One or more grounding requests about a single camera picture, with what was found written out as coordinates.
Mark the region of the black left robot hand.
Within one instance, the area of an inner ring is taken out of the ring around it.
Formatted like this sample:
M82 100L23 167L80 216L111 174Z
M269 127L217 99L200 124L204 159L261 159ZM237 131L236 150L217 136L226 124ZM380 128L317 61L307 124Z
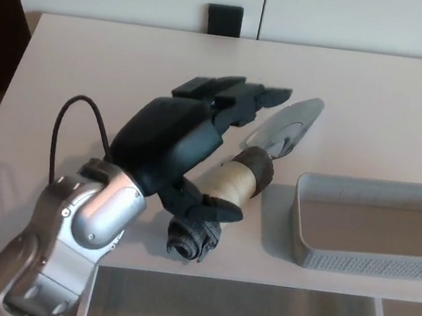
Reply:
M239 207L203 194L184 175L219 148L230 126L249 124L261 108L279 106L291 95L290 89L250 83L244 77L195 77L129 119L110 144L110 159L144 196L157 194L176 218L240 221Z

